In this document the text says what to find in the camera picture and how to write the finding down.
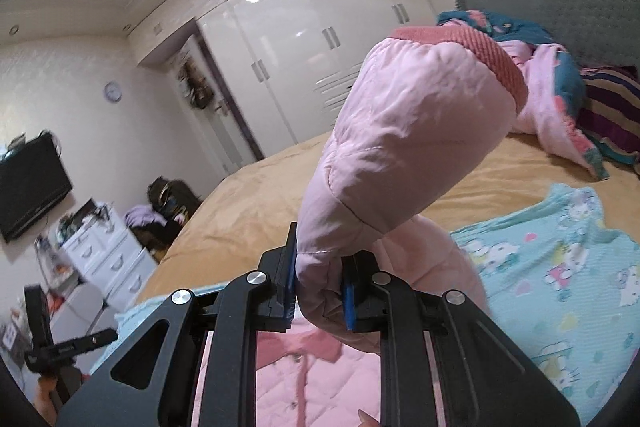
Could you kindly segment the person's left hand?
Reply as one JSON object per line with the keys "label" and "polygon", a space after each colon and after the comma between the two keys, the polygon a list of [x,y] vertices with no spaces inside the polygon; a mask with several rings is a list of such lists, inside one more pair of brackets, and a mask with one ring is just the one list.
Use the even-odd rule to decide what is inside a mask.
{"label": "person's left hand", "polygon": [[58,412],[56,411],[52,393],[58,381],[55,377],[40,376],[37,381],[34,407],[49,426],[54,426]]}

